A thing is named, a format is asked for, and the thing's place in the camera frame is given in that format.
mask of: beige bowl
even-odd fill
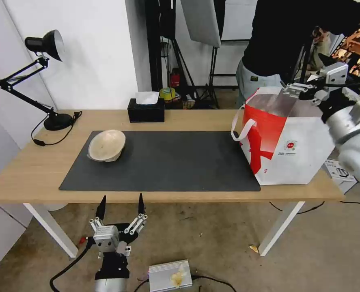
[[[119,158],[126,136],[118,130],[106,130],[95,137],[89,144],[88,157],[94,161],[111,162]]]

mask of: desk lamp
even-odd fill
[[[74,117],[68,114],[58,114],[54,111],[53,107],[35,101],[13,88],[15,85],[19,84],[20,82],[23,82],[24,80],[30,78],[31,76],[47,68],[49,58],[44,56],[44,53],[47,53],[49,56],[62,62],[65,51],[63,47],[63,40],[59,31],[52,30],[47,34],[45,34],[43,38],[27,37],[24,43],[27,49],[34,52],[39,58],[35,60],[33,63],[29,64],[28,66],[13,73],[12,75],[4,79],[1,79],[0,88],[47,113],[46,120],[43,123],[45,129],[50,131],[57,131],[72,126],[76,121],[76,119],[81,115],[81,113],[75,114]],[[36,65],[40,65],[41,67],[27,75],[17,76],[18,74]]]

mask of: tissue box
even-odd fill
[[[130,99],[127,107],[130,122],[164,122],[165,121],[165,102],[158,99],[153,105],[140,105],[136,99]]]
[[[326,160],[323,169],[327,171],[331,179],[338,185],[343,193],[346,193],[357,183],[354,176],[342,168],[337,160]]]

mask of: black desk mat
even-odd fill
[[[60,190],[68,191],[259,191],[230,132],[125,131],[119,159],[89,159],[93,131]]]

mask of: lamp base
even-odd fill
[[[50,115],[43,125],[46,130],[58,131],[65,129],[73,123],[73,118],[68,114],[52,114]]]

